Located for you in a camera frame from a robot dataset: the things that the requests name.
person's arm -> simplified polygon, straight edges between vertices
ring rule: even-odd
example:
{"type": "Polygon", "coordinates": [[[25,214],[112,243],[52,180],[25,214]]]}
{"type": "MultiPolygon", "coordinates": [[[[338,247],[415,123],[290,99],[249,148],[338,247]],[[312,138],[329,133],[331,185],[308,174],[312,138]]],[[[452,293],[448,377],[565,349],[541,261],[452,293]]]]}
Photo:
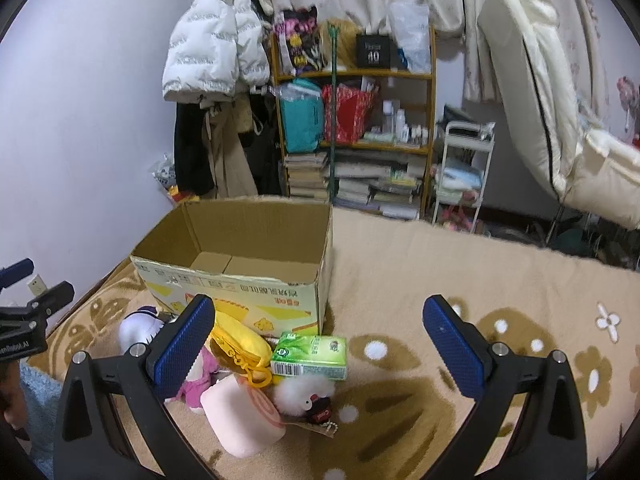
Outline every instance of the person's arm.
{"type": "Polygon", "coordinates": [[[0,363],[0,412],[14,430],[27,423],[27,403],[20,387],[20,363],[0,363]]]}

black box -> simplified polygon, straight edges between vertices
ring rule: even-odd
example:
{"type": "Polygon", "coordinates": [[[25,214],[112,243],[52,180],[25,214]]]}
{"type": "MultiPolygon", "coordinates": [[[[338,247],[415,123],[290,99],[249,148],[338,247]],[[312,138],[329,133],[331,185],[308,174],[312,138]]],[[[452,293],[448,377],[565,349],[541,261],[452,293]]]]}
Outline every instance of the black box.
{"type": "Polygon", "coordinates": [[[391,68],[391,37],[382,34],[356,36],[358,68],[391,68]]]}

electrical outlet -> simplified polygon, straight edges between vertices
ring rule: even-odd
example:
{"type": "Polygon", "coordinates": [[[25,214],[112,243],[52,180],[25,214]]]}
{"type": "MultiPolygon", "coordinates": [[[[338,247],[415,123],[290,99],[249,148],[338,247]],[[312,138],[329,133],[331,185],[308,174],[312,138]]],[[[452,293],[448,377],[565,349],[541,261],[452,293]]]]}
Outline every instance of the electrical outlet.
{"type": "Polygon", "coordinates": [[[27,286],[29,287],[31,293],[36,297],[47,290],[47,285],[44,284],[39,274],[36,274],[35,277],[29,283],[27,283],[27,286]]]}

bolt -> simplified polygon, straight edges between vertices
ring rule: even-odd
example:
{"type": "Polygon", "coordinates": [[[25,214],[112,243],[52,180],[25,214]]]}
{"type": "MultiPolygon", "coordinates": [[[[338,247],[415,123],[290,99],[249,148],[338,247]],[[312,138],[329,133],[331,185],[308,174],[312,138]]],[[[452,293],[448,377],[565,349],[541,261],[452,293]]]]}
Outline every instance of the bolt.
{"type": "Polygon", "coordinates": [[[494,343],[491,346],[491,350],[494,354],[499,355],[500,357],[504,357],[509,353],[509,347],[504,343],[494,343]]]}
{"type": "Polygon", "coordinates": [[[129,353],[133,357],[140,357],[146,351],[146,345],[144,343],[136,343],[129,349],[129,353]]]}
{"type": "Polygon", "coordinates": [[[551,357],[554,359],[556,363],[562,364],[566,362],[566,355],[564,354],[564,352],[560,350],[554,350],[553,353],[551,354],[551,357]]]}
{"type": "Polygon", "coordinates": [[[75,362],[77,365],[79,365],[85,359],[86,359],[86,352],[83,352],[83,351],[76,352],[74,356],[71,358],[71,360],[75,362]]]}

teal bag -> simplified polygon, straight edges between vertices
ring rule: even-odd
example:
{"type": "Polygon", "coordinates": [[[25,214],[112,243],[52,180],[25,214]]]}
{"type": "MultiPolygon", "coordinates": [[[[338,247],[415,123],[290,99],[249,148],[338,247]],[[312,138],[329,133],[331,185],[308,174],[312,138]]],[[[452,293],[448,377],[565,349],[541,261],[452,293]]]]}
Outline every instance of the teal bag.
{"type": "Polygon", "coordinates": [[[324,130],[324,105],[320,87],[300,78],[294,79],[291,84],[300,87],[301,91],[300,98],[280,99],[287,153],[314,152],[324,130]]]}

